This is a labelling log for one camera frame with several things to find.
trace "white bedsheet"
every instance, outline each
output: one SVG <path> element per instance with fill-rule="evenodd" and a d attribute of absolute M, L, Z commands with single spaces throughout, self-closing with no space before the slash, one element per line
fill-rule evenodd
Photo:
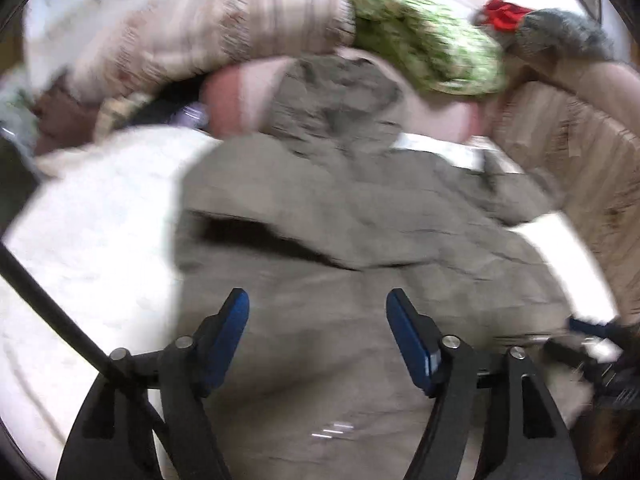
<path fill-rule="evenodd" d="M 478 165 L 478 148 L 415 137 L 404 135 L 397 147 Z M 44 185 L 8 233 L 14 255 L 105 352 L 136 354 L 169 342 L 180 283 L 171 258 L 180 175 L 217 142 L 167 126 L 119 133 Z M 564 215 L 514 231 L 545 257 L 579 316 L 614 317 L 609 287 Z M 4 281 L 0 316 L 0 416 L 25 456 L 53 479 L 95 371 Z"/>

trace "fuzzy green cushion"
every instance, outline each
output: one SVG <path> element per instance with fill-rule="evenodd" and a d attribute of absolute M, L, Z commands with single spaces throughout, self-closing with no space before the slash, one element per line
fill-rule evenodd
<path fill-rule="evenodd" d="M 357 48 L 392 63 L 419 92 L 480 95 L 504 88 L 502 49 L 430 0 L 351 0 Z"/>

